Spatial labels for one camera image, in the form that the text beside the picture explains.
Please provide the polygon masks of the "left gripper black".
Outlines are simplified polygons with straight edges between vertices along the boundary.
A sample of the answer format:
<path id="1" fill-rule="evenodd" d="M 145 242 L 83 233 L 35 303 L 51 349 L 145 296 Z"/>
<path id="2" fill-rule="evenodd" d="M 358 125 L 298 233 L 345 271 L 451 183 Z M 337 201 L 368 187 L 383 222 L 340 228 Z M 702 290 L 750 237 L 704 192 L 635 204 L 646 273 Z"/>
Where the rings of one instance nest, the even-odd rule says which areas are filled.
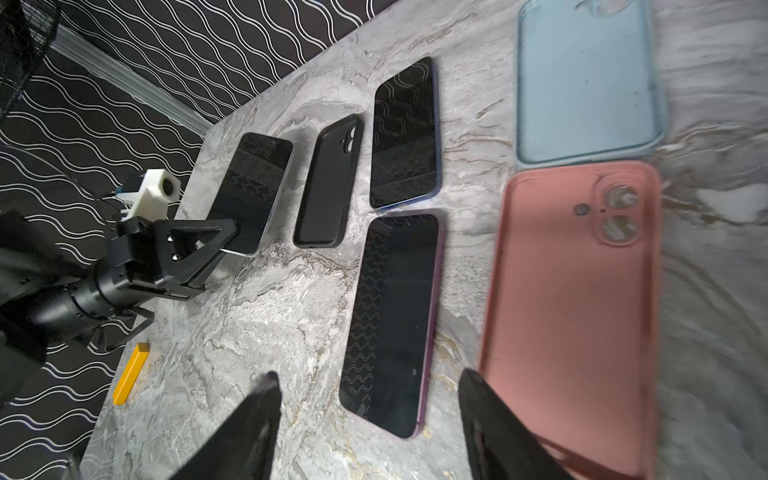
<path id="1" fill-rule="evenodd" d="M 69 318 L 108 318 L 153 298 L 191 299 L 239 232 L 232 219 L 134 217 L 114 225 L 107 254 L 65 289 Z"/>

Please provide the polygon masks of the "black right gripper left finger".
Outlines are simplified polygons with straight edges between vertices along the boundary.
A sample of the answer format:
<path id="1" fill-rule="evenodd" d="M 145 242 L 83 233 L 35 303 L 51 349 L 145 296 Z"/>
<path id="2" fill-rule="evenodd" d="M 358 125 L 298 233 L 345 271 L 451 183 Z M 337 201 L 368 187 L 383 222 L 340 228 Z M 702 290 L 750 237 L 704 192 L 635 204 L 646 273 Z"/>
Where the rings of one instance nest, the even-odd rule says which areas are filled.
<path id="1" fill-rule="evenodd" d="M 249 394 L 175 479 L 268 479 L 281 419 L 278 374 L 261 375 Z"/>

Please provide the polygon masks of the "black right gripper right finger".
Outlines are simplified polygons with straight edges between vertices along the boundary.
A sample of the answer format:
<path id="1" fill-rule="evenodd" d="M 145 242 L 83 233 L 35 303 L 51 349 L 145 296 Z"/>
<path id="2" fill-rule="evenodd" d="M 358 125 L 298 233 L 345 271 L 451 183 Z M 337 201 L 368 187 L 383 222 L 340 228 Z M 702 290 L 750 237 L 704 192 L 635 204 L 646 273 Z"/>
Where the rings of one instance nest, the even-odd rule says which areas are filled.
<path id="1" fill-rule="evenodd" d="M 569 479 L 475 370 L 463 370 L 458 386 L 468 463 L 474 479 Z"/>

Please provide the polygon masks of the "pink phone case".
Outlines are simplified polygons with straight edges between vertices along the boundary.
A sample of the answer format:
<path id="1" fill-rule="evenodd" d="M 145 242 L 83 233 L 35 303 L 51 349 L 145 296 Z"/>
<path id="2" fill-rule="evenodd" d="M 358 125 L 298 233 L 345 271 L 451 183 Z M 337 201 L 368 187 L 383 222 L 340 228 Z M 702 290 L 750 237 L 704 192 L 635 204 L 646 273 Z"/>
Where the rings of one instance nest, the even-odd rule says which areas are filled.
<path id="1" fill-rule="evenodd" d="M 501 205 L 479 372 L 581 479 L 656 475 L 658 172 L 531 169 Z"/>

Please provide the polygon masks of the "black phone case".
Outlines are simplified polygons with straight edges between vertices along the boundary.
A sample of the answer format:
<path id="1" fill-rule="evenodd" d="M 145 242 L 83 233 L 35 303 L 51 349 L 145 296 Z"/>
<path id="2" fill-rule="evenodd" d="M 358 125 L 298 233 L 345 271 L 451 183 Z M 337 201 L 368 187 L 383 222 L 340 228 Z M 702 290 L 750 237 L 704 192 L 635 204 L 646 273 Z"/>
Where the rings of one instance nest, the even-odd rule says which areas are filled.
<path id="1" fill-rule="evenodd" d="M 326 126 L 316 138 L 297 214 L 298 248 L 333 248 L 345 235 L 364 123 L 350 114 Z"/>

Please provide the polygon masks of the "phone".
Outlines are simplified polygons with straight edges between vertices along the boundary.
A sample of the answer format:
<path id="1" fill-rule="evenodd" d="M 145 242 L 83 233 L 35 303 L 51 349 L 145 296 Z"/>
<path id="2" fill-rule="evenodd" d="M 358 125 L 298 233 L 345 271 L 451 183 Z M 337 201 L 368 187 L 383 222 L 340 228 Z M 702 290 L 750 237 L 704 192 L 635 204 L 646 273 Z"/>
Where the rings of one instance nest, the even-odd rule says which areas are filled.
<path id="1" fill-rule="evenodd" d="M 424 421 L 444 241 L 427 211 L 378 217 L 365 240 L 338 397 L 402 439 Z"/>

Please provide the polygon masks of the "black smartphone green case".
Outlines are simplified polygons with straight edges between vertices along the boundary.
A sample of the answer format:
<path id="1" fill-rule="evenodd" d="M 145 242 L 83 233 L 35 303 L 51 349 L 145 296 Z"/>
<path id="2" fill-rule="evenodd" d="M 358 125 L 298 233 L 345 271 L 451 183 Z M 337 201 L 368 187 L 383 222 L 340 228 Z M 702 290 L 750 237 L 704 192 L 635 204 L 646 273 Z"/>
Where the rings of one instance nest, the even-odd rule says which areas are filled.
<path id="1" fill-rule="evenodd" d="M 431 198 L 441 186 L 438 77 L 427 56 L 375 92 L 369 204 L 388 210 Z"/>

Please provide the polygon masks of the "light blue phone case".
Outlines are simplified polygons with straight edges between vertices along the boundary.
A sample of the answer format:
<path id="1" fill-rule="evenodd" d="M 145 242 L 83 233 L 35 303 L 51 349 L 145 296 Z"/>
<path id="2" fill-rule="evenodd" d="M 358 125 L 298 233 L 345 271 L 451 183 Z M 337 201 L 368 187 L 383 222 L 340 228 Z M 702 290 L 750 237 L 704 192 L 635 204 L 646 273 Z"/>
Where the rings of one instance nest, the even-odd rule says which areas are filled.
<path id="1" fill-rule="evenodd" d="M 651 2 L 527 1 L 516 47 L 522 168 L 635 158 L 664 137 Z"/>

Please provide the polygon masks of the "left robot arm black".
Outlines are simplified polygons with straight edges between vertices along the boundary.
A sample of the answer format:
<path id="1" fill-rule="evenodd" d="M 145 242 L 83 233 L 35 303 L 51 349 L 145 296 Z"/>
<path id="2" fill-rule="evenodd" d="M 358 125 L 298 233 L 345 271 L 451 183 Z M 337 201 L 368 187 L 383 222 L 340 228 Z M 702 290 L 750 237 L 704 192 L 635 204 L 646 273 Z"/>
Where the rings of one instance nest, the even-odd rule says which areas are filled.
<path id="1" fill-rule="evenodd" d="M 14 210 L 1 215 L 1 402 L 12 401 L 44 365 L 49 346 L 99 339 L 104 324 L 139 317 L 111 353 L 155 321 L 144 303 L 187 301 L 205 283 L 238 233 L 232 219 L 134 217 L 112 227 L 105 257 L 93 265 L 65 260 Z"/>

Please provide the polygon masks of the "yellow rectangular block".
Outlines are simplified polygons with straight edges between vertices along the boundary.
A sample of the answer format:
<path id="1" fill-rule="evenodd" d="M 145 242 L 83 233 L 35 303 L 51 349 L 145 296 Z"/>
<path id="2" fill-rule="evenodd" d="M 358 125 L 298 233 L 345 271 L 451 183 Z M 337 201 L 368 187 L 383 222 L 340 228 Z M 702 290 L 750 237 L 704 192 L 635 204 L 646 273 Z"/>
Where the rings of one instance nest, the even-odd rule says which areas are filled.
<path id="1" fill-rule="evenodd" d="M 140 342 L 135 346 L 113 391 L 112 403 L 114 405 L 126 403 L 149 353 L 150 345 L 148 343 Z"/>

